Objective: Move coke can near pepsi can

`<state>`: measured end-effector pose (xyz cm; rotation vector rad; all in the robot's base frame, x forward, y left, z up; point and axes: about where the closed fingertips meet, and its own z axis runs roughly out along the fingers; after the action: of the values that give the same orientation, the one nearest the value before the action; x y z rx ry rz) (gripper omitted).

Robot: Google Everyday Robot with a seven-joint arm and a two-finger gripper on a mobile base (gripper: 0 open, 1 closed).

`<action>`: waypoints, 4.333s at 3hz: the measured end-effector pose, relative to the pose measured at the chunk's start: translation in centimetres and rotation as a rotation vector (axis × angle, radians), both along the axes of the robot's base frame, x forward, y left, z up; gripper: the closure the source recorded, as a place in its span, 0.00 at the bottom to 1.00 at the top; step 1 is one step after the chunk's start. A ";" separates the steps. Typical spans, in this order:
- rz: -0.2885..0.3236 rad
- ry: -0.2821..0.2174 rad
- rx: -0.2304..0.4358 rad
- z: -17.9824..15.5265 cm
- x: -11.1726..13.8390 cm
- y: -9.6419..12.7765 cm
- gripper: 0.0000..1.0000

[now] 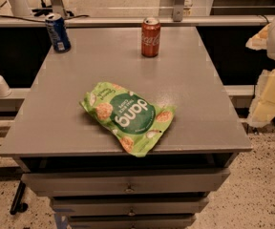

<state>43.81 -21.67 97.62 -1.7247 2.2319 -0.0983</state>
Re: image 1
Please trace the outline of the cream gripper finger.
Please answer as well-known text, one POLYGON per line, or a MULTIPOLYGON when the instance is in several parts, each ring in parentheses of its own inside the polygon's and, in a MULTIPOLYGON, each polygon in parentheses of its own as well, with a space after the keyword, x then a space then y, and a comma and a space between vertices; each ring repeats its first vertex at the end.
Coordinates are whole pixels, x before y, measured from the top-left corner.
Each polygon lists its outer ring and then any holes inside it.
POLYGON ((248 39, 245 46, 251 50, 259 51, 267 48, 269 24, 264 26, 258 33, 248 39))
POLYGON ((275 117, 275 69, 263 70, 259 76, 255 97, 249 108, 247 124, 262 128, 275 117))

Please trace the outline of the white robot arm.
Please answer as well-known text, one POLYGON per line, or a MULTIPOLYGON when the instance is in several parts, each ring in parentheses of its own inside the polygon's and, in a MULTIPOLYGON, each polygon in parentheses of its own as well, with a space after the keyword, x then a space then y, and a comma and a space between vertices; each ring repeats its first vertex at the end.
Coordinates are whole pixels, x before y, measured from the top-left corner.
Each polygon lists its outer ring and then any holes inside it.
MULTIPOLYGON (((267 57, 275 61, 275 17, 271 23, 263 27, 245 46, 251 50, 266 50, 267 57)), ((260 74, 255 97, 249 107, 246 120, 251 127, 262 128, 275 117, 275 69, 263 70, 260 74)))

